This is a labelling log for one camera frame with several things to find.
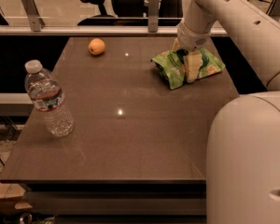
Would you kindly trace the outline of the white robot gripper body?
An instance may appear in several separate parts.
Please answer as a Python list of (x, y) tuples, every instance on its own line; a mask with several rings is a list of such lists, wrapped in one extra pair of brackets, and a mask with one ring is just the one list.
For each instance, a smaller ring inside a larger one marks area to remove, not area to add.
[(204, 46), (210, 36), (210, 27), (207, 23), (186, 23), (182, 21), (177, 26), (177, 40), (182, 49), (193, 51)]

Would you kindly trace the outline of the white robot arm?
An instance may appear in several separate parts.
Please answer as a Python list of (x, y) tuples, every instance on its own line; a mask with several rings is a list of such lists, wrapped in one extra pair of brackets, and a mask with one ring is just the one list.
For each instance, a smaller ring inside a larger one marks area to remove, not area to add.
[(280, 23), (246, 0), (192, 0), (179, 45), (200, 48), (219, 22), (265, 86), (217, 113), (206, 151), (207, 224), (280, 224)]

